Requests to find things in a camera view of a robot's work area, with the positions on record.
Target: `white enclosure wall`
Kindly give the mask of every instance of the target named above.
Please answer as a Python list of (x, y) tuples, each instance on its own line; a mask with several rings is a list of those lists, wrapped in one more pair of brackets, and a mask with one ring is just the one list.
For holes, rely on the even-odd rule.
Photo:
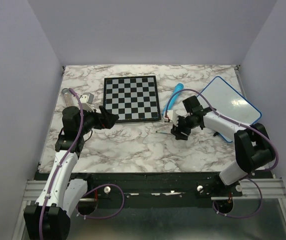
[(62, 68), (26, 0), (0, 0), (0, 240), (35, 173)]
[(65, 65), (240, 64), (276, 0), (29, 0)]
[(241, 65), (248, 99), (263, 113), (280, 153), (276, 168), (286, 185), (286, 0), (278, 0)]

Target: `blue marker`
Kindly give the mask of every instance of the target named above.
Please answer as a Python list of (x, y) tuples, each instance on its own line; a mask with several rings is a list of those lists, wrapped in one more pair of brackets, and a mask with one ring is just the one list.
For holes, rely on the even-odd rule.
[[(181, 83), (181, 84), (180, 84), (180, 83), (177, 84), (176, 87), (174, 88), (173, 94), (174, 94), (175, 92), (179, 91), (179, 90), (182, 90), (182, 89), (184, 89), (184, 85), (183, 85), (182, 83)], [(180, 94), (180, 93), (176, 94), (176, 95), (172, 98), (171, 102), (169, 103), (168, 109), (167, 109), (168, 111), (173, 107), (173, 105), (174, 105), (176, 99), (178, 98), (178, 95), (179, 95), (179, 94)], [(164, 116), (164, 113), (165, 113), (167, 104), (166, 104), (165, 107), (164, 107), (163, 114), (162, 114), (163, 116)]]

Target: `screw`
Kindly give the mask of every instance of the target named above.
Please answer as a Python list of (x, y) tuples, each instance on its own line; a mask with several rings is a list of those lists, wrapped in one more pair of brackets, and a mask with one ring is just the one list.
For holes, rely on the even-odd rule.
[(236, 191), (241, 192), (242, 190), (243, 190), (242, 186), (240, 186), (240, 185), (236, 186)]
[(105, 192), (106, 194), (109, 194), (109, 193), (111, 192), (111, 188), (110, 188), (109, 186), (106, 186), (106, 187), (104, 188), (104, 192)]
[(199, 185), (199, 186), (197, 187), (197, 191), (200, 192), (200, 193), (202, 193), (202, 192), (204, 191), (203, 186)]

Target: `chessboard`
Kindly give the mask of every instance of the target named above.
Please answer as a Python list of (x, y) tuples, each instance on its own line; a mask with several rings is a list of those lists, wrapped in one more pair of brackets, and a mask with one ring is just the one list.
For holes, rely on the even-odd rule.
[(161, 120), (155, 76), (104, 79), (104, 107), (118, 114), (117, 123)]

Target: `marble table surface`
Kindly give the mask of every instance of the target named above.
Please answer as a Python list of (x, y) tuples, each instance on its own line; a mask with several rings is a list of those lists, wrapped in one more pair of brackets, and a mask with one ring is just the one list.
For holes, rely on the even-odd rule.
[[(61, 90), (73, 88), (80, 95), (95, 95), (93, 105), (103, 104), (104, 78), (155, 75), (161, 110), (177, 83), (201, 91), (215, 76), (221, 76), (240, 92), (236, 74), (230, 65), (90, 65), (67, 66)], [(186, 115), (182, 100), (192, 92), (183, 92), (173, 109)], [(65, 102), (58, 96), (49, 134), (44, 146), (39, 171), (50, 172), (54, 161), (54, 145), (62, 128)], [(235, 160), (232, 143), (227, 144), (213, 131), (199, 127), (192, 130), (188, 141), (175, 140), (169, 132), (171, 124), (141, 122), (117, 124), (112, 129), (94, 130), (85, 143), (73, 172), (79, 173), (147, 173), (147, 172), (212, 172), (221, 171)]]

